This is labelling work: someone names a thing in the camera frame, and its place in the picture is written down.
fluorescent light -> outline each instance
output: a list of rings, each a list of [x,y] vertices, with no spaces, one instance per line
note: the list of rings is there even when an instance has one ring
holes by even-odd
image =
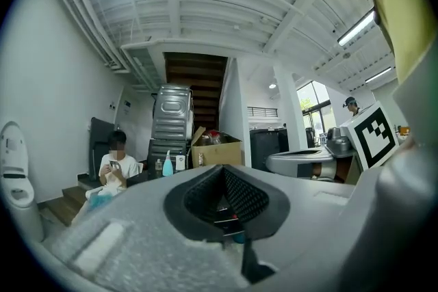
[[[377,73],[377,75],[375,75],[375,76],[373,76],[373,77],[367,79],[367,80],[365,81],[365,83],[369,83],[369,82],[375,80],[375,78],[379,78],[380,76],[383,76],[386,72],[389,72],[391,69],[392,69],[392,67],[388,67],[386,70],[384,70],[384,71],[382,71],[382,72],[380,72],[380,73]]]
[[[374,20],[376,12],[374,11],[374,8],[372,8],[369,12],[365,14],[364,17],[362,17],[351,29],[347,31],[339,40],[337,41],[341,47],[343,47],[345,44],[347,44],[350,40],[352,40],[357,34],[367,27],[371,21]]]

man with cap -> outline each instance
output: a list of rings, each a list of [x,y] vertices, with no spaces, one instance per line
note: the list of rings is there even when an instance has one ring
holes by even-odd
[[[345,100],[344,107],[348,108],[348,111],[353,113],[353,117],[359,113],[359,108],[357,107],[356,99],[352,96]]]

yellow shirt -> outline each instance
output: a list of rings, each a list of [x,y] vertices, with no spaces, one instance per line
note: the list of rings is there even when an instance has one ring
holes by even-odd
[[[374,0],[391,38],[398,82],[417,66],[437,35],[437,19],[428,0]]]

railing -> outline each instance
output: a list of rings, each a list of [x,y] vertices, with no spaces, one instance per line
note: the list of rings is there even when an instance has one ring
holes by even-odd
[[[278,117],[277,109],[265,109],[263,107],[248,107],[248,117]]]

cap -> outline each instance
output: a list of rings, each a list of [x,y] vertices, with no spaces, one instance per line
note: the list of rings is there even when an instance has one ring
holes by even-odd
[[[349,103],[355,103],[355,102],[356,102],[356,99],[354,97],[350,96],[345,100],[345,105],[343,107],[347,107]]]

